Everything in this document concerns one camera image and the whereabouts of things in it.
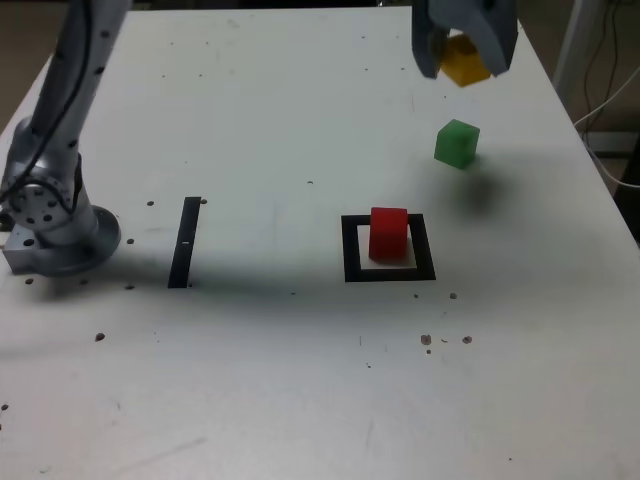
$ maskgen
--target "black cable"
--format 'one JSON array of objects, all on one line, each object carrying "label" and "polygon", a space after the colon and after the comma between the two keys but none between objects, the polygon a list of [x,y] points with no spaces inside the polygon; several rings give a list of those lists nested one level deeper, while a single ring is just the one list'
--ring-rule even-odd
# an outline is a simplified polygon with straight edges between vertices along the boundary
[{"label": "black cable", "polygon": [[[616,15],[618,14],[618,9],[620,8],[620,5],[622,5],[622,0],[617,0],[615,6],[613,7],[613,13],[611,14],[611,29],[613,30],[613,65],[611,66],[611,74],[609,75],[609,85],[607,86],[607,93],[605,94],[605,97],[604,97],[605,102],[609,100],[609,96],[611,95],[611,89],[613,88],[616,72],[618,70],[618,29],[616,24]],[[595,126],[596,122],[600,118],[600,115],[602,115],[602,112],[604,112],[604,109],[600,110],[593,117],[593,119],[588,125],[589,130],[591,130]]]},{"label": "black cable", "polygon": [[[587,112],[591,111],[591,101],[589,100],[589,75],[591,74],[591,69],[595,64],[598,55],[600,54],[600,50],[602,50],[602,46],[604,45],[605,40],[607,39],[607,19],[609,17],[609,8],[611,7],[610,3],[607,3],[607,7],[605,8],[604,15],[602,17],[602,35],[600,36],[600,40],[598,41],[598,46],[596,47],[591,60],[589,61],[589,65],[587,66],[587,70],[584,74],[584,80],[582,82],[582,90],[584,92],[584,100],[587,104]],[[582,131],[582,141],[585,141],[585,136],[589,132],[590,128],[590,119],[587,119],[584,130]]]},{"label": "black cable", "polygon": [[7,188],[7,190],[5,190],[2,194],[0,194],[0,204],[4,203],[4,201],[10,195],[12,195],[13,193],[20,190],[22,187],[26,185],[27,177],[31,174],[33,167],[35,167],[36,163],[38,162],[38,160],[46,150],[47,145],[51,141],[51,138],[53,138],[53,135],[56,133],[56,130],[60,126],[60,123],[62,123],[62,120],[64,120],[64,117],[67,115],[67,112],[69,111],[69,109],[75,102],[76,98],[78,97],[78,94],[80,93],[80,89],[82,88],[82,83],[84,82],[84,79],[87,74],[87,70],[89,69],[89,59],[91,58],[91,43],[93,38],[93,14],[91,11],[91,0],[82,0],[82,10],[84,14],[85,39],[84,39],[84,52],[82,57],[82,65],[80,66],[78,79],[76,80],[76,83],[73,86],[71,93],[69,94],[69,98],[62,106],[62,111],[56,117],[55,121],[49,128],[49,131],[44,135],[44,138],[42,139],[42,143],[40,143],[40,146],[34,153],[33,158],[31,159],[27,167],[18,176],[18,178],[16,178],[13,184],[9,188]]}]

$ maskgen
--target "black tape strip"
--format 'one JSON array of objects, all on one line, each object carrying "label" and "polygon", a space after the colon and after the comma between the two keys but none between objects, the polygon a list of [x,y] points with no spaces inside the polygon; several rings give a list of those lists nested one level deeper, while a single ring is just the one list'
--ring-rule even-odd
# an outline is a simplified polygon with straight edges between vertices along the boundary
[{"label": "black tape strip", "polygon": [[196,240],[199,213],[200,197],[186,197],[182,207],[180,229],[178,230],[176,248],[173,251],[173,262],[171,262],[167,288],[187,288],[189,284],[189,269],[191,268],[191,255]]}]

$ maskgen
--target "white table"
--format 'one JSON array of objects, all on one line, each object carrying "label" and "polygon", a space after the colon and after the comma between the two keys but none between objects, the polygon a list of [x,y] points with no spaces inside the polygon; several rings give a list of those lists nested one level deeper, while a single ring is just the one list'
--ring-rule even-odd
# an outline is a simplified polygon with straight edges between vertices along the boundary
[{"label": "white table", "polygon": [[[0,478],[638,478],[631,235],[524,32],[459,89],[409,26],[128,17],[81,138],[119,249],[32,285],[0,263]],[[433,159],[453,118],[468,172]],[[193,288],[167,289],[187,196]],[[344,282],[341,216],[372,206],[423,215],[436,281]]]}]

